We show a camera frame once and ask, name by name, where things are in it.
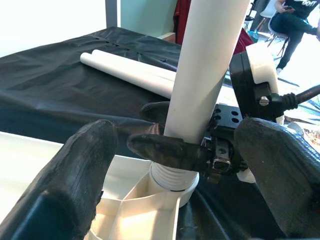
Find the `screw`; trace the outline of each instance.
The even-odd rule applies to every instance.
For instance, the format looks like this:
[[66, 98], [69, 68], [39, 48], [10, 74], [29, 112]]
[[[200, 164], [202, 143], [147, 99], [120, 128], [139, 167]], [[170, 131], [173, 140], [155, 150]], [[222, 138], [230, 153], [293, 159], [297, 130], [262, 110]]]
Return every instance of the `screw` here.
[[262, 96], [261, 98], [260, 98], [260, 101], [259, 101], [259, 104], [260, 104], [260, 106], [263, 106], [263, 107], [265, 107], [265, 106], [268, 106], [269, 105], [269, 99], [266, 97], [266, 96]]

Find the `white wall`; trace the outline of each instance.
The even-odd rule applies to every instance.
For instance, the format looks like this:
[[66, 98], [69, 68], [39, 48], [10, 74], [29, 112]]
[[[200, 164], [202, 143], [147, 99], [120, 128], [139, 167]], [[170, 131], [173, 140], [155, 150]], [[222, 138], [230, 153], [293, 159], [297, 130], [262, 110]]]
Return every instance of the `white wall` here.
[[105, 28], [105, 0], [0, 0], [0, 57]]

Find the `black cable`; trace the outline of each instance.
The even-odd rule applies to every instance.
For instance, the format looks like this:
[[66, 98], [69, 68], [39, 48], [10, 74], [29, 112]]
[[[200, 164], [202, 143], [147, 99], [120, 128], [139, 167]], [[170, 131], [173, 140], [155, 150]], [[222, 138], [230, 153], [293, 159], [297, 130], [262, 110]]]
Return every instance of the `black cable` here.
[[314, 86], [302, 93], [299, 93], [296, 95], [296, 101], [298, 104], [301, 104], [305, 101], [308, 101], [312, 98], [314, 98], [315, 96], [320, 94], [320, 85]]

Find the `person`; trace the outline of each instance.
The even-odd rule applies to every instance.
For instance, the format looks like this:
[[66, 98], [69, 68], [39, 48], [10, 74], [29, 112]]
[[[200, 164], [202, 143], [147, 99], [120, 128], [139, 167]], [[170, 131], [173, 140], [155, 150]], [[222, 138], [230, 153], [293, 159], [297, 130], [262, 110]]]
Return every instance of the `person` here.
[[277, 13], [270, 22], [272, 30], [289, 37], [288, 46], [276, 67], [279, 74], [289, 62], [301, 42], [304, 33], [315, 35], [320, 41], [320, 19], [318, 27], [311, 26], [307, 17], [320, 4], [320, 0], [276, 0]]

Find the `white threaded connector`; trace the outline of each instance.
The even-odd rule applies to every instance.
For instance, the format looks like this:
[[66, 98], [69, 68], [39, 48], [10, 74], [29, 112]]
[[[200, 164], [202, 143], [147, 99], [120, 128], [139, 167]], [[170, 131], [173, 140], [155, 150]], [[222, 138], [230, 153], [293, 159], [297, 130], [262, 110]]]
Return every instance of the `white threaded connector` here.
[[198, 177], [195, 171], [186, 171], [153, 163], [151, 176], [162, 188], [170, 191], [184, 191], [191, 187]]

